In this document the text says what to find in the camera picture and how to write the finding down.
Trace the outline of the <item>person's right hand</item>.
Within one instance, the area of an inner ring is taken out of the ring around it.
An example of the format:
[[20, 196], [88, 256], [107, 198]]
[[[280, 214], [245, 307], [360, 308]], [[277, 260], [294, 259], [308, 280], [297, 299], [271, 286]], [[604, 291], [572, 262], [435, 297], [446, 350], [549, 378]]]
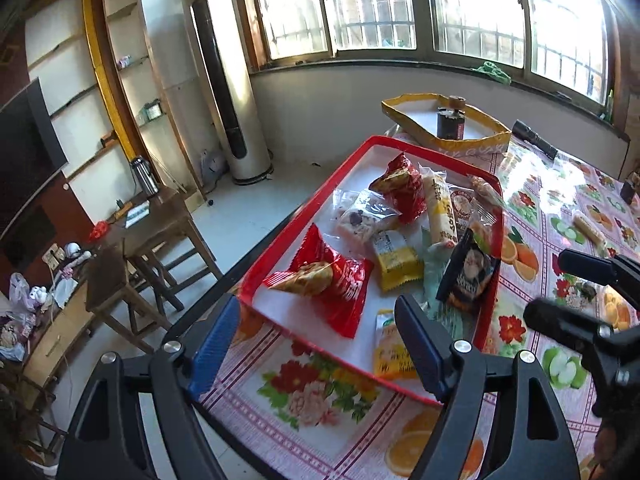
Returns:
[[628, 429], [602, 425], [593, 452], [596, 466], [590, 479], [638, 479], [639, 425]]

